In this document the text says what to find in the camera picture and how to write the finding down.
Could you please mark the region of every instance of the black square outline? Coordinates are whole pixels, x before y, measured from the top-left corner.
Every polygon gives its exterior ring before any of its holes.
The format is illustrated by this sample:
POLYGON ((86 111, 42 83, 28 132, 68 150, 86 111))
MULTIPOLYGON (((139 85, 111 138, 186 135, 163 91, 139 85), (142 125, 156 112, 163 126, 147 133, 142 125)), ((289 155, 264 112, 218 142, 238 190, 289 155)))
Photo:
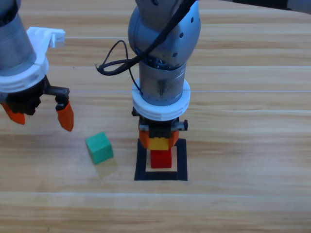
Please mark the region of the black square outline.
POLYGON ((177 171, 146 171, 147 149, 138 139, 135 181, 188 181, 187 143, 185 139, 178 139, 177 171))

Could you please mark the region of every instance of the black tape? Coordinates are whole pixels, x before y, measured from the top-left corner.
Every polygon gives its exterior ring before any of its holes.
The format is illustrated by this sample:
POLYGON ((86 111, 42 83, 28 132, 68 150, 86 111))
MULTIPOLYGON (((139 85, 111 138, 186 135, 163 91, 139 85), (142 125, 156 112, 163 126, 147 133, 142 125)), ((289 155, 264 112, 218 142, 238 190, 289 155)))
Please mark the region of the black tape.
POLYGON ((177 171, 146 171, 147 149, 138 139, 135 181, 188 181, 187 146, 185 139, 179 139, 177 147, 177 171))
POLYGON ((280 10, 288 10, 287 1, 288 0, 233 0, 235 3, 276 8, 280 10))

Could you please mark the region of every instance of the metal cylinder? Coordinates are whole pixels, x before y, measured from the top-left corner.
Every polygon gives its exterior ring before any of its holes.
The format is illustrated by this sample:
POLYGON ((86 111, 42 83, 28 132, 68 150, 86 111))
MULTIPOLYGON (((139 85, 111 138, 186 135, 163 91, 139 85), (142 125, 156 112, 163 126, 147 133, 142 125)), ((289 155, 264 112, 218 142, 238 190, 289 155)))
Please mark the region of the metal cylinder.
POLYGON ((11 76, 30 68, 36 60, 19 14, 0 27, 0 76, 11 76))
POLYGON ((156 106, 177 102, 183 94, 186 64, 175 70, 162 70, 139 63, 139 82, 142 98, 156 106))

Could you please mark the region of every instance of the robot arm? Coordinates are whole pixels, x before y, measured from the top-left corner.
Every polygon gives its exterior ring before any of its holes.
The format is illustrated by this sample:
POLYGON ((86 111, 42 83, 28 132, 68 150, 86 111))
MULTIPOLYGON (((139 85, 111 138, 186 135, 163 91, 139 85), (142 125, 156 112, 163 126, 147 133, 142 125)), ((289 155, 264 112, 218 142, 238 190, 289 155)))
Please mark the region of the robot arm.
POLYGON ((25 124, 33 115, 43 94, 56 96, 56 111, 61 126, 73 129, 69 89, 51 86, 47 78, 48 48, 65 42, 62 29, 31 27, 25 31, 18 10, 20 0, 0 2, 0 103, 16 123, 25 124))
POLYGON ((179 121, 190 102, 185 80, 187 60, 201 30, 198 0, 136 0, 128 28, 133 59, 104 63, 103 75, 116 75, 139 63, 139 78, 133 86, 133 116, 139 117, 139 138, 151 151, 170 151, 179 131, 188 122, 179 121), (123 63, 114 71, 110 65, 123 63))

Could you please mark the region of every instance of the wooden table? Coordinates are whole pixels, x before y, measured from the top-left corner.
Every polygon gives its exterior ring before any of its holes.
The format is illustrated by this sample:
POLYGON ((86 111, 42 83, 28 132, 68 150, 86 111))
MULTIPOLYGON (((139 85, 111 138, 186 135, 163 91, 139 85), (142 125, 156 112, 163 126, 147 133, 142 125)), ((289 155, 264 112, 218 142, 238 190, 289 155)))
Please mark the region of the wooden table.
MULTIPOLYGON (((71 89, 75 128, 60 127, 53 97, 25 126, 1 110, 1 232, 311 232, 311 16, 200 5, 182 117, 189 181, 135 182, 132 81, 94 67, 127 39, 135 1, 23 1, 26 28, 67 32, 66 47, 48 52, 49 79, 71 89), (84 140, 101 131, 115 157, 94 166, 84 140)), ((120 45, 111 59, 124 57, 120 45)))

